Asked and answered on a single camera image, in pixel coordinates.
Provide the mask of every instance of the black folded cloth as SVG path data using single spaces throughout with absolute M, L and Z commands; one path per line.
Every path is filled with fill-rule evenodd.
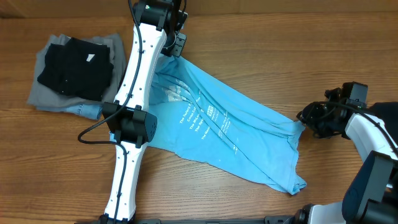
M 51 44 L 37 81 L 62 95 L 101 101 L 112 78 L 109 51 L 106 45 L 76 38 L 65 45 Z
M 398 102 L 375 103 L 369 110 L 384 121 L 386 130 L 398 144 Z

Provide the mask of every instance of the light blue shirt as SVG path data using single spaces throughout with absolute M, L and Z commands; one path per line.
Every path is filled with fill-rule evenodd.
M 150 146 L 205 162 L 241 178 L 296 194 L 295 171 L 304 130 L 240 94 L 184 58 L 162 56 L 150 89 L 158 126 Z

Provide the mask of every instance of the white tag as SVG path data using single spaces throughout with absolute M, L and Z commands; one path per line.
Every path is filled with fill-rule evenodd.
M 93 57 L 95 56 L 95 54 L 88 54 L 88 57 L 87 57 L 87 62 L 90 62 L 91 61 L 91 59 L 93 59 Z

